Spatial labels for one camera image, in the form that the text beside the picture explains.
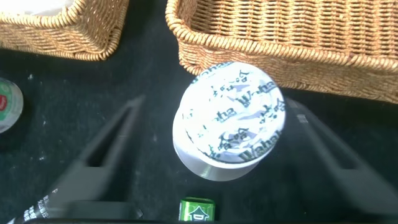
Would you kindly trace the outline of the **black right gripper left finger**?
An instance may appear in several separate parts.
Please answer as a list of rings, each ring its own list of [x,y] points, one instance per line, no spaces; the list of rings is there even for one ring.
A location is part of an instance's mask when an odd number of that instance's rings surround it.
[[[100,200],[130,179],[146,97],[127,101],[56,181],[49,205]]]

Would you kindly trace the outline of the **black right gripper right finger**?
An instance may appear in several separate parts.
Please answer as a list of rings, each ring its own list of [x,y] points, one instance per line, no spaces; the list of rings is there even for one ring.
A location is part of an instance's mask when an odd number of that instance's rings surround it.
[[[381,217],[397,216],[397,191],[303,104],[286,99],[288,115],[297,125],[292,136],[304,140],[358,210]]]

